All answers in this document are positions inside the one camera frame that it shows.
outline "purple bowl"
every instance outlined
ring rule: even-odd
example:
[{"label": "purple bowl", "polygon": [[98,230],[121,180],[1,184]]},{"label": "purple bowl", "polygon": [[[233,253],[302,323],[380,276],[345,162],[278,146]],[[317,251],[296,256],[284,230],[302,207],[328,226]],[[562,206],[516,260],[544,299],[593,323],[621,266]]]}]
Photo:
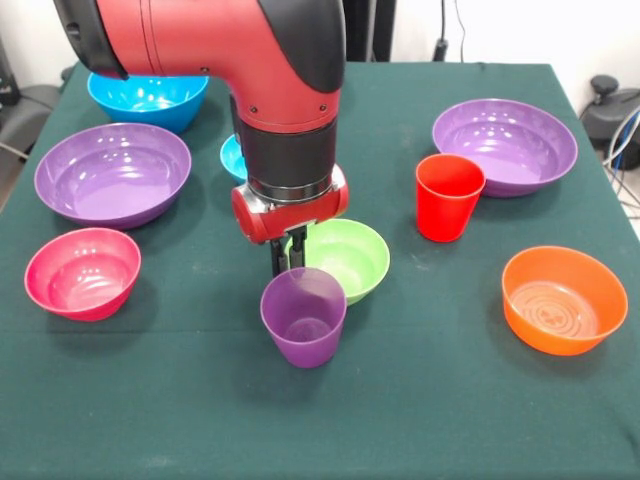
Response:
[{"label": "purple bowl", "polygon": [[532,105],[498,98],[463,102],[433,125],[440,152],[476,162],[487,177],[482,194],[527,195],[565,175],[578,158],[578,144],[556,117]]},{"label": "purple bowl", "polygon": [[191,153],[177,135],[111,123],[49,150],[36,168],[35,187],[45,205],[73,222],[125,230],[164,213],[190,171]]}]

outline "purple cup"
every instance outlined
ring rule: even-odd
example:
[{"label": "purple cup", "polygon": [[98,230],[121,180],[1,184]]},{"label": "purple cup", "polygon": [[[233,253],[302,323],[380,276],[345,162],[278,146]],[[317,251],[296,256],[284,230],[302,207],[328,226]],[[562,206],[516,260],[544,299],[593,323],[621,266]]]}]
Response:
[{"label": "purple cup", "polygon": [[518,197],[566,175],[578,158],[571,131],[548,112],[514,100],[482,98],[442,112],[432,130],[442,153],[466,157],[484,171],[482,195]]},{"label": "purple cup", "polygon": [[347,297],[338,281],[323,270],[293,268],[265,288],[260,314],[284,357],[299,368],[328,362],[340,343]]}]

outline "bowl rim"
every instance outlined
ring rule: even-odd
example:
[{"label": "bowl rim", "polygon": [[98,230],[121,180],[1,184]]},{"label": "bowl rim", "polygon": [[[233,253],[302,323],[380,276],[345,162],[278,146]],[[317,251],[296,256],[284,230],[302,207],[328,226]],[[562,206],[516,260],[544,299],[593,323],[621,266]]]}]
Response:
[{"label": "bowl rim", "polygon": [[176,103],[175,105],[170,105],[170,106],[165,107],[165,108],[153,107],[153,108],[144,108],[142,110],[131,110],[131,109],[128,109],[128,108],[120,108],[120,107],[111,106],[110,104],[100,100],[100,98],[98,98],[96,96],[96,93],[92,88],[93,79],[95,79],[95,78],[104,78],[106,80],[115,80],[115,81],[118,81],[119,79],[117,79],[117,78],[114,79],[114,78],[105,77],[103,75],[98,75],[95,72],[90,72],[89,76],[87,77],[87,92],[89,93],[89,96],[91,97],[91,99],[93,101],[95,101],[99,105],[102,105],[102,106],[104,106],[106,108],[109,108],[110,110],[113,110],[115,112],[123,112],[123,113],[164,112],[164,111],[172,110],[174,108],[178,108],[181,105],[184,105],[185,103],[188,103],[188,102],[193,101],[194,99],[198,98],[203,93],[203,91],[207,88],[207,86],[209,85],[209,82],[211,80],[208,75],[186,75],[186,76],[175,76],[175,75],[168,75],[168,76],[160,76],[160,75],[131,75],[130,77],[134,77],[134,78],[162,78],[162,79],[168,79],[168,80],[176,80],[176,79],[182,79],[182,78],[185,78],[185,77],[189,77],[189,78],[203,79],[203,81],[202,81],[202,85],[200,85],[198,90],[193,95],[189,96],[189,98],[187,98],[186,100],[181,101],[179,103]]},{"label": "bowl rim", "polygon": [[[342,223],[345,225],[352,225],[355,226],[359,229],[362,229],[364,231],[367,232],[368,235],[370,235],[371,237],[375,238],[375,240],[380,243],[380,245],[382,245],[384,247],[383,251],[384,251],[384,263],[382,264],[382,270],[380,271],[380,275],[376,278],[376,281],[373,282],[370,286],[366,287],[366,288],[361,288],[360,290],[354,292],[354,293],[350,293],[347,295],[347,300],[350,300],[352,298],[358,298],[360,296],[366,295],[369,292],[371,292],[374,288],[376,288],[378,285],[380,285],[380,283],[382,282],[382,280],[384,280],[384,278],[386,277],[387,273],[389,273],[389,269],[391,267],[391,251],[389,249],[389,244],[387,243],[387,241],[384,239],[384,237],[382,235],[380,235],[380,233],[378,233],[377,230],[375,230],[373,227],[367,225],[366,223],[363,222],[359,222],[358,220],[353,220],[350,218],[341,218],[341,217],[334,217],[334,218],[330,218],[328,220],[325,220],[324,222],[320,222],[317,224],[312,225],[310,228],[322,228],[322,226],[326,226],[327,224],[336,224],[336,223]],[[291,245],[291,240],[289,240],[289,242],[287,242],[287,251],[289,249],[289,246]]]},{"label": "bowl rim", "polygon": [[224,168],[224,169],[229,173],[229,175],[232,175],[234,178],[237,178],[238,180],[246,181],[246,180],[247,180],[247,177],[242,176],[242,175],[238,174],[238,172],[236,172],[236,171],[232,170],[232,169],[231,169],[231,166],[230,166],[227,162],[225,162],[224,157],[223,157],[223,155],[222,155],[222,152],[223,152],[223,150],[225,149],[225,147],[226,147],[227,145],[229,145],[229,143],[230,143],[232,140],[234,140],[234,139],[235,139],[235,136],[236,136],[236,135],[235,135],[235,133],[232,133],[231,135],[229,135],[229,136],[225,139],[225,141],[224,141],[224,142],[222,142],[222,146],[220,147],[220,153],[219,153],[219,156],[220,156],[220,163],[222,164],[223,168]]},{"label": "bowl rim", "polygon": [[575,254],[581,257],[586,258],[587,260],[589,260],[592,263],[595,263],[600,269],[602,269],[604,272],[608,273],[611,278],[614,280],[615,283],[618,284],[618,286],[620,287],[620,291],[622,292],[622,297],[624,300],[624,311],[622,313],[622,315],[620,315],[620,319],[618,319],[615,323],[615,325],[613,325],[610,329],[608,329],[607,331],[603,332],[603,333],[599,333],[598,335],[591,335],[588,337],[567,337],[565,335],[559,335],[555,332],[550,332],[548,330],[544,330],[539,328],[538,326],[531,324],[532,328],[535,328],[537,331],[543,332],[551,337],[554,337],[556,339],[559,340],[563,340],[563,341],[568,341],[568,342],[572,342],[572,343],[585,343],[585,342],[591,342],[594,340],[602,340],[605,339],[607,337],[609,337],[611,334],[613,334],[616,330],[618,330],[622,324],[625,322],[627,315],[629,314],[629,298],[627,295],[627,291],[624,287],[624,284],[622,283],[622,281],[620,281],[620,279],[618,278],[618,276],[615,274],[615,272],[613,270],[611,270],[607,265],[605,265],[603,262],[601,262],[600,260],[598,260],[597,258],[585,253],[585,252],[581,252],[580,250],[576,250],[574,248],[570,248],[570,247],[565,247],[562,245],[536,245],[533,247],[529,247],[529,248],[525,248],[524,250],[520,250],[518,253],[516,253],[515,255],[513,255],[509,261],[505,264],[504,268],[502,269],[502,278],[501,278],[501,289],[502,289],[502,298],[503,301],[507,302],[509,304],[509,306],[511,308],[513,308],[513,310],[518,314],[518,316],[520,318],[523,318],[522,315],[520,315],[520,313],[515,309],[515,307],[513,306],[510,296],[507,295],[507,288],[505,285],[505,280],[506,280],[506,276],[507,276],[507,272],[509,270],[509,268],[512,266],[512,263],[524,256],[524,255],[528,255],[534,251],[540,251],[540,250],[553,250],[553,251],[560,251],[560,252],[566,252],[566,253],[571,253],[571,254]]},{"label": "bowl rim", "polygon": [[[29,288],[29,282],[28,282],[29,272],[31,272],[33,270],[33,264],[36,261],[36,259],[45,250],[50,248],[55,243],[58,243],[58,242],[62,241],[63,239],[66,239],[66,238],[69,238],[69,237],[78,236],[78,235],[84,235],[86,233],[91,233],[91,232],[95,232],[95,231],[104,231],[104,232],[115,234],[115,235],[121,237],[129,245],[133,246],[133,248],[134,248],[134,250],[136,252],[136,257],[135,257],[136,263],[135,263],[134,271],[133,271],[133,273],[131,275],[131,278],[129,279],[127,284],[122,288],[122,290],[117,295],[111,297],[108,300],[105,300],[104,302],[102,302],[102,303],[100,303],[98,305],[94,305],[94,306],[92,306],[90,308],[82,308],[82,309],[56,308],[56,307],[53,307],[52,305],[44,304],[44,303],[40,302],[38,299],[36,299],[35,296],[33,295],[33,292]],[[79,228],[79,229],[71,230],[69,232],[66,232],[66,233],[63,233],[61,235],[58,235],[58,236],[50,239],[49,241],[47,241],[40,248],[38,248],[38,250],[31,256],[31,259],[29,260],[29,262],[27,263],[27,267],[25,268],[24,278],[23,278],[24,289],[26,290],[27,295],[29,296],[31,301],[33,303],[35,303],[36,305],[38,305],[43,310],[46,310],[47,312],[51,312],[51,313],[54,313],[56,315],[62,315],[62,316],[74,315],[74,314],[82,314],[82,313],[91,312],[91,311],[93,311],[95,309],[98,309],[100,307],[103,307],[103,306],[107,305],[108,303],[112,302],[114,299],[116,299],[120,295],[122,295],[123,292],[126,292],[127,290],[129,290],[135,284],[135,282],[137,281],[137,279],[138,279],[138,277],[140,275],[141,268],[142,268],[142,252],[140,250],[139,245],[136,243],[136,241],[130,235],[128,235],[128,234],[126,234],[124,232],[121,232],[119,230],[116,230],[116,229],[113,229],[113,228],[106,228],[106,227]]]},{"label": "bowl rim", "polygon": [[[281,275],[285,275],[285,274],[288,274],[290,272],[295,272],[295,271],[302,271],[302,270],[310,270],[310,271],[314,271],[316,273],[320,273],[320,274],[322,274],[324,276],[331,277],[331,279],[337,284],[337,286],[342,291],[342,297],[341,297],[341,302],[340,302],[340,321],[336,324],[335,327],[333,327],[329,332],[327,332],[323,336],[318,337],[318,338],[316,338],[314,340],[310,340],[308,342],[296,342],[295,340],[289,340],[287,338],[284,338],[282,335],[277,334],[271,328],[271,325],[269,325],[269,323],[264,318],[264,303],[265,303],[268,291],[271,288],[273,288],[273,284],[275,283],[275,280]],[[262,291],[262,294],[260,296],[260,318],[262,319],[262,324],[265,326],[267,331],[271,335],[276,337],[279,342],[285,343],[285,344],[288,344],[288,345],[305,345],[305,346],[306,345],[314,345],[316,343],[322,342],[323,340],[326,340],[328,337],[330,337],[331,335],[334,335],[337,331],[342,329],[342,327],[344,325],[345,317],[347,315],[348,303],[349,303],[349,299],[347,298],[347,294],[344,291],[344,288],[342,287],[342,285],[340,284],[340,282],[338,281],[338,279],[336,277],[334,277],[330,273],[326,272],[325,270],[322,270],[321,268],[317,268],[317,267],[307,267],[307,266],[305,266],[305,267],[295,267],[295,268],[290,268],[289,270],[285,270],[285,271],[279,273],[277,276],[275,276],[274,278],[269,280],[267,285],[264,287],[264,289]]]},{"label": "bowl rim", "polygon": [[462,102],[458,102],[458,103],[456,103],[454,105],[451,105],[448,108],[446,108],[444,111],[442,111],[436,117],[436,119],[433,122],[433,125],[431,127],[431,138],[433,140],[434,145],[436,146],[436,148],[438,149],[438,151],[440,153],[456,153],[458,155],[462,155],[462,154],[457,153],[457,152],[448,152],[448,151],[442,150],[442,145],[440,145],[439,142],[438,142],[438,139],[436,137],[436,127],[442,121],[444,116],[447,115],[448,113],[450,113],[451,111],[455,110],[456,108],[460,108],[460,107],[462,107],[464,105],[470,105],[470,104],[480,103],[480,102],[505,103],[505,104],[511,104],[511,105],[518,105],[518,106],[526,107],[526,108],[528,108],[530,110],[533,110],[533,111],[541,114],[542,116],[545,116],[545,117],[549,118],[552,122],[554,122],[560,128],[560,130],[564,131],[565,134],[567,135],[567,137],[570,139],[571,146],[572,146],[571,159],[567,162],[565,168],[562,169],[561,171],[557,172],[556,174],[554,174],[551,177],[548,177],[548,178],[545,178],[545,179],[542,179],[542,180],[538,180],[538,181],[535,181],[535,182],[504,182],[504,181],[500,181],[500,180],[496,180],[494,178],[491,178],[490,176],[487,175],[487,184],[488,185],[490,184],[490,185],[495,185],[495,186],[521,186],[521,187],[539,186],[539,187],[543,187],[545,185],[553,183],[556,180],[564,177],[567,173],[569,173],[573,169],[573,167],[575,166],[575,164],[576,164],[576,162],[578,160],[579,147],[578,147],[578,142],[576,140],[576,137],[573,134],[573,132],[569,129],[569,127],[567,127],[567,125],[565,125],[564,122],[561,122],[558,117],[556,117],[555,115],[547,112],[546,110],[543,110],[540,107],[537,107],[535,105],[532,105],[530,103],[526,103],[526,102],[523,102],[523,101],[513,100],[513,99],[510,99],[510,98],[500,98],[500,97],[472,98],[472,99],[465,100],[465,101],[462,101]]},{"label": "bowl rim", "polygon": [[[87,134],[89,132],[92,132],[94,130],[111,129],[112,127],[127,127],[127,128],[131,127],[131,128],[137,128],[137,129],[142,128],[142,129],[147,129],[147,130],[157,129],[157,130],[163,131],[163,135],[166,134],[168,137],[170,137],[170,138],[172,138],[174,140],[177,140],[178,145],[180,145],[180,147],[185,152],[185,159],[186,159],[186,161],[185,161],[185,164],[186,164],[185,165],[186,166],[185,174],[182,176],[182,179],[180,180],[178,186],[166,198],[162,199],[160,202],[154,204],[153,206],[145,208],[144,210],[141,210],[139,212],[130,213],[130,214],[127,214],[127,215],[122,215],[122,216],[119,216],[119,217],[85,218],[85,217],[82,217],[80,215],[76,215],[75,213],[69,213],[69,212],[66,212],[66,211],[62,211],[56,205],[53,205],[50,202],[46,201],[44,199],[42,191],[40,190],[40,188],[38,188],[38,178],[41,175],[41,170],[44,168],[44,165],[45,165],[45,162],[46,162],[47,158],[49,158],[51,155],[53,155],[55,150],[57,150],[58,148],[62,148],[63,145],[67,144],[68,142],[73,141],[74,139],[76,139],[77,137],[79,137],[81,135],[85,135],[85,134]],[[189,150],[189,146],[185,143],[185,141],[182,138],[180,138],[175,133],[167,130],[166,128],[158,127],[156,125],[151,125],[151,124],[147,124],[147,123],[114,122],[114,123],[106,123],[106,124],[103,124],[103,125],[97,125],[95,127],[85,128],[83,130],[80,130],[78,132],[73,133],[72,135],[69,135],[69,136],[63,138],[58,143],[53,145],[49,150],[47,150],[47,152],[44,155],[42,155],[42,158],[38,162],[38,165],[36,166],[36,168],[34,170],[34,173],[33,173],[33,183],[34,183],[34,187],[35,187],[35,190],[36,190],[36,194],[38,195],[38,197],[40,198],[42,203],[44,203],[49,209],[51,209],[55,213],[65,217],[65,218],[68,218],[68,219],[70,219],[70,220],[72,220],[74,222],[77,222],[77,223],[82,223],[82,222],[86,222],[86,221],[90,221],[90,222],[121,222],[121,221],[125,221],[127,219],[130,219],[130,218],[137,217],[138,215],[142,215],[142,214],[144,214],[146,212],[149,212],[149,211],[153,210],[154,208],[157,208],[159,205],[162,205],[167,200],[173,198],[175,195],[177,195],[178,192],[180,192],[183,189],[184,185],[187,183],[187,180],[189,179],[189,176],[191,175],[192,166],[193,166],[193,159],[192,159],[191,151]]]}]

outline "red cup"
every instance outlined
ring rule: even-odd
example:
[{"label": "red cup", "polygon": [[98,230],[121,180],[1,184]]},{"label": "red cup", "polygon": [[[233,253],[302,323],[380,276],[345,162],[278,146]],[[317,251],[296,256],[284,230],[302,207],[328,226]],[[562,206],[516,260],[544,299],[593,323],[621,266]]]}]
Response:
[{"label": "red cup", "polygon": [[420,233],[434,242],[453,242],[464,233],[486,178],[459,155],[439,153],[416,168],[416,210]]}]

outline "cup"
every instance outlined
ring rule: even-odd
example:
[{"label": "cup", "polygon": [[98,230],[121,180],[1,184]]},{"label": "cup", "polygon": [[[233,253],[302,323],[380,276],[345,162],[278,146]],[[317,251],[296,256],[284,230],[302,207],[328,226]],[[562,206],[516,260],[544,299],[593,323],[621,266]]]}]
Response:
[{"label": "cup", "polygon": [[420,233],[434,242],[453,242],[464,233],[486,178],[459,155],[440,153],[416,168],[416,214]]},{"label": "cup", "polygon": [[347,297],[323,270],[298,267],[273,278],[260,301],[260,314],[289,363],[315,368],[328,362],[340,343]]}]

